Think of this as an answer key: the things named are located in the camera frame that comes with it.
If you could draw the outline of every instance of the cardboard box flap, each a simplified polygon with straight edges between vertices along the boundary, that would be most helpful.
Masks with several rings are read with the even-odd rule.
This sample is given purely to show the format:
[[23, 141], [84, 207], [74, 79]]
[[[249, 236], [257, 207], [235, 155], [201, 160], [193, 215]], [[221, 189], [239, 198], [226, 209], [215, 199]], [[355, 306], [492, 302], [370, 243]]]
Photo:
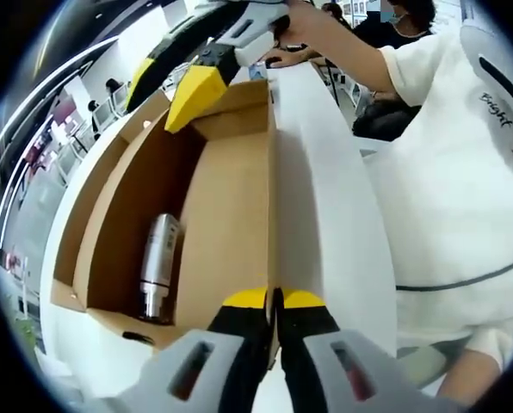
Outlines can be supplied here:
[[144, 122], [160, 118], [169, 108], [170, 101], [161, 89], [157, 89], [144, 104], [133, 113], [125, 126], [119, 131], [119, 135], [131, 143], [144, 131]]
[[146, 323], [119, 312], [93, 308], [88, 309], [87, 312], [115, 334], [127, 340], [142, 342], [155, 348], [166, 348], [171, 342], [188, 332], [186, 329], [179, 329], [174, 326]]
[[206, 328], [224, 299], [268, 285], [271, 139], [220, 139], [201, 154], [184, 208], [176, 325]]
[[73, 291], [73, 287], [59, 280], [53, 281], [51, 295], [50, 300], [52, 304], [78, 312], [84, 312], [86, 310], [78, 300], [77, 295]]
[[[144, 122], [154, 121], [162, 116], [169, 105], [169, 100], [162, 91], [154, 93], [99, 154], [93, 168], [86, 176], [83, 186], [78, 190], [74, 204], [71, 206], [71, 211], [67, 215], [65, 228], [59, 240], [53, 271], [53, 283], [55, 283], [55, 286], [52, 286], [51, 300], [53, 304], [74, 311], [84, 311], [85, 307], [78, 301], [72, 286], [84, 231], [96, 200], [128, 144], [144, 131]], [[92, 151], [87, 157], [94, 155], [95, 153]]]
[[238, 111], [214, 114], [192, 121], [191, 125], [206, 140], [233, 138], [246, 134], [266, 132], [268, 129], [266, 105], [253, 105]]
[[203, 112], [199, 118], [213, 114], [237, 112], [250, 106], [262, 106], [268, 102], [268, 81], [256, 80], [232, 84], [226, 93], [212, 107]]
[[128, 146], [95, 204], [73, 281], [87, 308], [137, 316], [151, 223], [181, 214], [205, 140], [189, 128], [167, 139], [165, 121], [162, 114]]

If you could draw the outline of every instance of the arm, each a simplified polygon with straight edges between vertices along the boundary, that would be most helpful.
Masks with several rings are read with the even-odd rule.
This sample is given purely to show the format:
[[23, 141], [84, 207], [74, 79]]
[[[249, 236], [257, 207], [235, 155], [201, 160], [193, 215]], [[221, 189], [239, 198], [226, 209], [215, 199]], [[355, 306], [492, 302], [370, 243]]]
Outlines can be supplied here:
[[478, 327], [466, 347], [438, 394], [474, 404], [513, 358], [513, 318]]
[[438, 395], [464, 405], [472, 405], [493, 385], [500, 373], [493, 357], [465, 350], [448, 371]]
[[297, 39], [371, 90], [394, 92], [382, 53], [309, 3], [291, 2], [286, 41]]
[[281, 49], [272, 49], [264, 56], [261, 57], [261, 61], [270, 58], [280, 58], [280, 61], [274, 62], [270, 65], [271, 68], [280, 68], [287, 66], [298, 65], [299, 63], [306, 62], [307, 60], [319, 58], [320, 54], [313, 50], [311, 47], [306, 47], [298, 52], [288, 52]]
[[374, 102], [377, 101], [397, 101], [400, 99], [397, 93], [389, 93], [389, 92], [374, 92], [373, 94]]

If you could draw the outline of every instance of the metal canister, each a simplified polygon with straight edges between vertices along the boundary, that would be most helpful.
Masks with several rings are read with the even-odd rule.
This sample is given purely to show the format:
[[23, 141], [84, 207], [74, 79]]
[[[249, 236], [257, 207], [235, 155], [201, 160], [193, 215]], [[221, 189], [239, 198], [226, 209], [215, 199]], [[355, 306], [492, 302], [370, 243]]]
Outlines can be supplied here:
[[144, 265], [140, 279], [143, 296], [142, 318], [154, 323], [166, 324], [165, 300], [170, 292], [172, 260], [180, 225], [176, 219], [164, 213], [151, 225], [145, 246]]

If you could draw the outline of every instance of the ceiling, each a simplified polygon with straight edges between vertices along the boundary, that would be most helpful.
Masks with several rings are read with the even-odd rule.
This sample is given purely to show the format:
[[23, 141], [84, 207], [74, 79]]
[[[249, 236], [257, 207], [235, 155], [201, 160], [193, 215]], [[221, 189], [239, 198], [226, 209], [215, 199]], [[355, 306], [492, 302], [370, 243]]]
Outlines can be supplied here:
[[[0, 103], [0, 128], [30, 91], [56, 68], [95, 42], [119, 34], [147, 11], [171, 0], [69, 0], [42, 25], [38, 37], [15, 68]], [[71, 70], [97, 59], [104, 49], [79, 61]]]
[[[44, 3], [44, 0], [33, 1]], [[27, 51], [16, 63], [6, 92], [1, 96], [0, 133], [31, 91], [63, 63], [95, 43], [120, 34], [150, 7], [163, 7], [172, 0], [69, 0], [54, 9], [47, 3], [49, 17], [45, 23], [39, 23], [40, 32], [29, 41]], [[25, 11], [25, 19], [34, 18], [29, 14], [32, 9]], [[53, 97], [60, 92], [56, 86], [80, 68], [87, 70], [112, 44], [97, 49], [55, 77], [30, 101], [22, 115], [6, 127], [1, 141], [3, 145], [0, 145], [0, 182], [7, 181], [24, 146], [45, 120]]]

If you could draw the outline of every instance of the desk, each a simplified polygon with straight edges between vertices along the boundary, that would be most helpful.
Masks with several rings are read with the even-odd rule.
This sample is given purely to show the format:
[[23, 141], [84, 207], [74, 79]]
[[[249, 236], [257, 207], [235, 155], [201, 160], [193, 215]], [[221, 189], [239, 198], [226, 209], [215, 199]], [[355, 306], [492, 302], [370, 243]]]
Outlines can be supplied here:
[[[395, 354], [390, 251], [356, 139], [350, 138], [349, 127], [310, 64], [271, 70], [269, 75], [279, 129], [279, 265], [283, 283], [324, 297], [341, 327], [358, 329]], [[74, 199], [71, 187], [88, 175], [85, 170], [91, 164], [93, 167], [92, 157], [102, 153], [100, 145], [110, 140], [104, 135], [84, 159], [63, 202]], [[60, 206], [62, 209], [66, 213], [67, 208]], [[59, 239], [58, 225], [53, 226], [51, 237]], [[55, 257], [49, 248], [45, 257], [43, 276], [50, 279], [53, 269], [46, 260], [51, 261], [53, 254]], [[49, 355], [68, 363], [90, 395], [113, 395], [136, 382], [143, 361], [151, 356], [149, 347], [115, 336], [86, 314], [51, 305], [48, 290], [49, 286], [41, 289], [40, 301], [46, 300], [41, 304], [46, 307], [46, 311], [41, 309], [42, 317], [60, 320], [55, 325], [42, 324]], [[78, 336], [79, 331], [85, 334]], [[275, 363], [257, 393], [253, 411], [279, 411], [278, 406], [288, 411], [290, 400], [280, 370], [281, 363]]]

